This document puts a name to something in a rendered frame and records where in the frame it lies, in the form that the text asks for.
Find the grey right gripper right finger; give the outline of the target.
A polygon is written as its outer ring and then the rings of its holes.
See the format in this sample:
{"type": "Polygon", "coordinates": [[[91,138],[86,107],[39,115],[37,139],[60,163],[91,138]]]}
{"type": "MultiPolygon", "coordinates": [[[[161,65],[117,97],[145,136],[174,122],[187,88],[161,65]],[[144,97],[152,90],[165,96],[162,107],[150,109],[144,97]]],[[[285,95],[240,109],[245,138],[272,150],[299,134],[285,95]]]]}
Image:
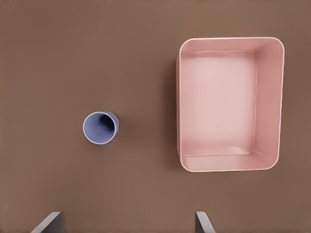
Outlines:
{"type": "Polygon", "coordinates": [[[195,212],[195,233],[215,233],[215,230],[205,212],[195,212]]]}

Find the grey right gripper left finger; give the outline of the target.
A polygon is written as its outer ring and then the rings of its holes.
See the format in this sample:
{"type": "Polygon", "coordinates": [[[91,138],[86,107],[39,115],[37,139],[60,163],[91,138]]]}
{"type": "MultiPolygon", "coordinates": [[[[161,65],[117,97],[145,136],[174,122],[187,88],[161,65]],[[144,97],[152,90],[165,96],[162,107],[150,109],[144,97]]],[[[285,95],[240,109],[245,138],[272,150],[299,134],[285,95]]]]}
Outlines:
{"type": "Polygon", "coordinates": [[[64,214],[63,214],[63,212],[52,212],[52,213],[50,213],[30,233],[64,233],[64,214]]]}

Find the blue cup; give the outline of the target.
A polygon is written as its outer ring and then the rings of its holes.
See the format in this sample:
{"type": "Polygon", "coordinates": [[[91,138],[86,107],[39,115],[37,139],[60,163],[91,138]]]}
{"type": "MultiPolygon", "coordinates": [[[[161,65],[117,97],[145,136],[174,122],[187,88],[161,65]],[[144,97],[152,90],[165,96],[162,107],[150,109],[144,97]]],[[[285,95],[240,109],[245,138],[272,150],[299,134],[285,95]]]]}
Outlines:
{"type": "Polygon", "coordinates": [[[83,133],[92,143],[103,145],[110,142],[119,129],[119,119],[107,111],[94,112],[88,115],[83,122],[83,133]]]}

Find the pink rectangular box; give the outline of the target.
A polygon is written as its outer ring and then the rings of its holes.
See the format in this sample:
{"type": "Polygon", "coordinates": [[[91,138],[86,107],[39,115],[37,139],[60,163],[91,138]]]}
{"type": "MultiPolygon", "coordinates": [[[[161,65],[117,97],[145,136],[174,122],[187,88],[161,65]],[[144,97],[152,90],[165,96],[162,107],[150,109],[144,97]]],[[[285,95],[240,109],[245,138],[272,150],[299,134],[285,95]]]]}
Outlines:
{"type": "Polygon", "coordinates": [[[177,151],[190,172],[279,159],[285,48],[276,37],[191,38],[176,59],[177,151]]]}

